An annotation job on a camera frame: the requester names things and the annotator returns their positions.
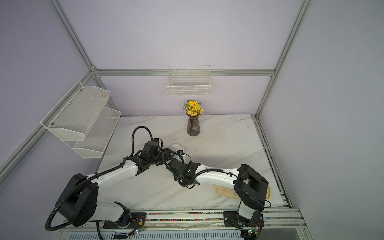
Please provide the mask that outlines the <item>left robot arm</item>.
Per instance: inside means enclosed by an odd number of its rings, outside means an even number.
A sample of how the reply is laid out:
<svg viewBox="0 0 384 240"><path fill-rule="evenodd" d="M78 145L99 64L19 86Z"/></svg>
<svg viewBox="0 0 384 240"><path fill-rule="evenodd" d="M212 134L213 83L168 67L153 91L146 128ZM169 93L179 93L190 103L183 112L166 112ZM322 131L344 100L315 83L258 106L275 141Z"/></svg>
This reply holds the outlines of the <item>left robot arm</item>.
<svg viewBox="0 0 384 240"><path fill-rule="evenodd" d="M138 176L150 166L162 165L162 149L163 142L153 139L145 144L143 150L124 158L116 167L89 176L74 175L50 213L46 228L79 227L89 221L109 221L126 227L132 218L130 209L120 202L101 202L98 197L110 187Z"/></svg>

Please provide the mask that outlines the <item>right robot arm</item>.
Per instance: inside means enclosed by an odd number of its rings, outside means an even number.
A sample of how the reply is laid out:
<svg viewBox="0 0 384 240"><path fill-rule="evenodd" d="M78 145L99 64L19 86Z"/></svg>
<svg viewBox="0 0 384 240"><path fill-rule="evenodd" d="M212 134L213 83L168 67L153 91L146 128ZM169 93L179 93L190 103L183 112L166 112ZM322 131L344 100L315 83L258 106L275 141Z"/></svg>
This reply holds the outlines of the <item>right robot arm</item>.
<svg viewBox="0 0 384 240"><path fill-rule="evenodd" d="M215 185L232 189L240 197L238 221L249 223L255 212L265 209L269 182L249 165L235 169L212 168L200 163L186 164L176 158L164 160L166 168L182 187Z"/></svg>

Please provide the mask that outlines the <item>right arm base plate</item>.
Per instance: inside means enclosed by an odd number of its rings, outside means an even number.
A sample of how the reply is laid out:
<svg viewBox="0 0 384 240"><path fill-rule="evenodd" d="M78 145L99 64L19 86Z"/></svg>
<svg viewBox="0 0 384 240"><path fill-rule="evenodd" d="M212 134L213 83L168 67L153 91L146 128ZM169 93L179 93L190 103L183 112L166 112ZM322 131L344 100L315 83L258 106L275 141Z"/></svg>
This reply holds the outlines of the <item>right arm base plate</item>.
<svg viewBox="0 0 384 240"><path fill-rule="evenodd" d="M237 211L224 211L223 217L225 227L245 229L264 226L264 217L260 211L255 211L251 219L241 217Z"/></svg>

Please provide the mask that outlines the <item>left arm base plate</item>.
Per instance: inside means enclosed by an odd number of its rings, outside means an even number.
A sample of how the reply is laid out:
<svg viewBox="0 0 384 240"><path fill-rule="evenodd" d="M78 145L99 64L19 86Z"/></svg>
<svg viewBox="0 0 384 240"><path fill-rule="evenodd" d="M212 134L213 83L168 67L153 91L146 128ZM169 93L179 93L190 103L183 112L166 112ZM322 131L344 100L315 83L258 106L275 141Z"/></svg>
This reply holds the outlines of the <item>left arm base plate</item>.
<svg viewBox="0 0 384 240"><path fill-rule="evenodd" d="M105 221L103 229L140 229L146 221L147 213L123 211L120 218L114 222Z"/></svg>

